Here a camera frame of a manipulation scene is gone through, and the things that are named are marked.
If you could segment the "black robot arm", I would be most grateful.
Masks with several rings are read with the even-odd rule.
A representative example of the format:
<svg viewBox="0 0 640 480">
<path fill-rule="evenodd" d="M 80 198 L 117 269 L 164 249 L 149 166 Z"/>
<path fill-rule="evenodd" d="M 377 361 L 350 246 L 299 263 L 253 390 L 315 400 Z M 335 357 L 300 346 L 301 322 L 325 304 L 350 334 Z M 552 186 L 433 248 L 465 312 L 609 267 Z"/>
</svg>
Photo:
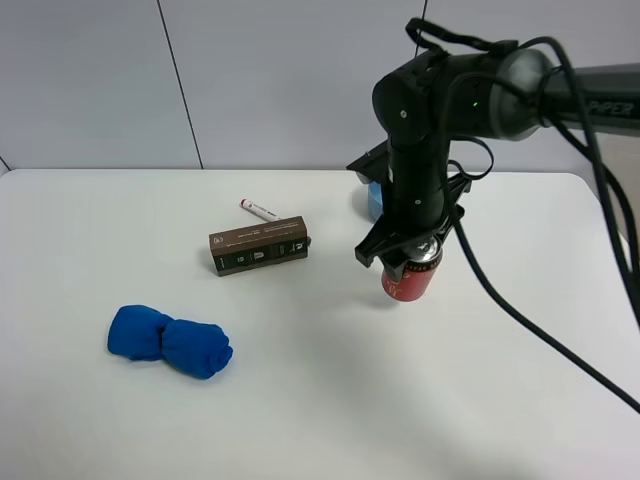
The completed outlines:
<svg viewBox="0 0 640 480">
<path fill-rule="evenodd" d="M 388 138 L 348 168 L 381 186 L 383 213 L 355 257 L 364 266 L 380 259 L 393 278 L 408 263 L 410 248 L 448 234 L 439 172 L 452 141 L 519 141 L 549 126 L 547 114 L 568 128 L 579 126 L 565 74 L 532 48 L 503 57 L 426 51 L 382 78 L 372 103 Z"/>
</svg>

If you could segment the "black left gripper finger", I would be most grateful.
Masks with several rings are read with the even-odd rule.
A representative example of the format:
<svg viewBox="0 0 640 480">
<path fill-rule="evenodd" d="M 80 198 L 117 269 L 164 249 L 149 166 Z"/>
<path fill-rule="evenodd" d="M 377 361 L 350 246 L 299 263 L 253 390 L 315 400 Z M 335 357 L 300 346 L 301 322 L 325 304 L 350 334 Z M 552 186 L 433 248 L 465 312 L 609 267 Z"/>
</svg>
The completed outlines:
<svg viewBox="0 0 640 480">
<path fill-rule="evenodd" d="M 402 278 L 406 266 L 404 252 L 386 252 L 380 256 L 384 273 L 390 278 Z"/>
</svg>

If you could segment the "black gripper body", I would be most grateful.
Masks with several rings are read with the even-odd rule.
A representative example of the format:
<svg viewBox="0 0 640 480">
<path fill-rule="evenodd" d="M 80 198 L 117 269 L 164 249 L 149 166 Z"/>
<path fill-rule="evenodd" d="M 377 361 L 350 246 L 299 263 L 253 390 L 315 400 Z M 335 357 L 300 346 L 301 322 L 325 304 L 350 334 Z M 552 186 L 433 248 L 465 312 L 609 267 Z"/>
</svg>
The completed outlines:
<svg viewBox="0 0 640 480">
<path fill-rule="evenodd" d="M 467 138 L 435 131 L 388 135 L 388 180 L 380 185 L 383 213 L 355 247 L 362 265 L 370 267 L 382 254 L 415 245 L 444 228 L 449 146 Z"/>
</svg>

